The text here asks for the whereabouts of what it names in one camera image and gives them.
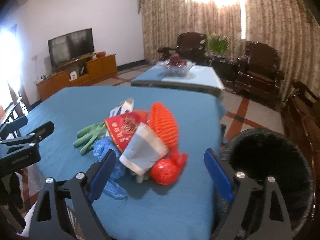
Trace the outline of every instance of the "wooden armchair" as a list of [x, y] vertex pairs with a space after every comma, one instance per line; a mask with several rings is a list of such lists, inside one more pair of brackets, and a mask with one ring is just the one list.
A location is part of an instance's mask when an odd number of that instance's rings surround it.
[[178, 53], [184, 59], [196, 62], [197, 65], [209, 65], [209, 59], [205, 56], [207, 35], [201, 33], [181, 33], [177, 38], [177, 46], [174, 48], [159, 48], [162, 53], [160, 61], [170, 58], [171, 54]]
[[280, 71], [280, 58], [276, 49], [267, 44], [247, 41], [245, 56], [238, 59], [239, 70], [235, 92], [246, 90], [262, 97], [275, 106], [280, 82], [284, 73]]
[[[320, 98], [303, 83], [292, 81], [297, 92], [289, 96], [281, 115], [284, 132], [302, 151], [312, 171], [314, 183], [311, 210], [296, 240], [318, 239], [320, 223]], [[309, 94], [314, 102], [307, 98]]]

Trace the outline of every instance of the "tv screen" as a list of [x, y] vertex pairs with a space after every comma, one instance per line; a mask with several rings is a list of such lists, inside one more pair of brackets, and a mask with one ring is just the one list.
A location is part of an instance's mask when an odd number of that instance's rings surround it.
[[52, 67], [94, 52], [92, 29], [65, 34], [48, 41]]

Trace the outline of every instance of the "patterned curtain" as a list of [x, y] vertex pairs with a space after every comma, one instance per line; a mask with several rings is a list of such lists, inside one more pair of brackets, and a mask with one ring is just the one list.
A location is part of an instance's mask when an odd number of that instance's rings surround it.
[[[244, 53], [240, 4], [217, 8], [213, 1], [141, 0], [145, 58], [155, 62], [160, 47], [175, 47], [184, 32], [219, 33], [230, 37], [227, 56]], [[281, 98], [298, 79], [320, 94], [320, 26], [303, 0], [246, 0], [246, 39], [277, 49], [285, 79]]]

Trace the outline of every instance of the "glass fruit bowl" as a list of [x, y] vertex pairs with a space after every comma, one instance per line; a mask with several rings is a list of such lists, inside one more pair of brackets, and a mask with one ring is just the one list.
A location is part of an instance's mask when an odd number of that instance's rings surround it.
[[185, 60], [186, 64], [185, 65], [169, 65], [170, 60], [165, 60], [165, 61], [159, 61], [157, 65], [161, 66], [166, 74], [172, 75], [172, 76], [184, 76], [188, 74], [190, 69], [196, 65], [195, 62], [192, 62], [190, 60]]

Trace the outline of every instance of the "blue gripper pad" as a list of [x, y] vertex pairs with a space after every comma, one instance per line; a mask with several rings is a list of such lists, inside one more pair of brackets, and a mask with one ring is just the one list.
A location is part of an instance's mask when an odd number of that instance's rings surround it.
[[204, 152], [204, 165], [206, 166], [220, 196], [230, 204], [234, 196], [232, 194], [232, 184], [228, 176], [223, 171], [218, 161], [210, 150]]
[[89, 184], [90, 191], [87, 199], [90, 203], [93, 203], [95, 200], [100, 198], [103, 188], [109, 180], [109, 177], [116, 165], [116, 153], [114, 151], [110, 151], [110, 153], [107, 153], [100, 163], [100, 168]]

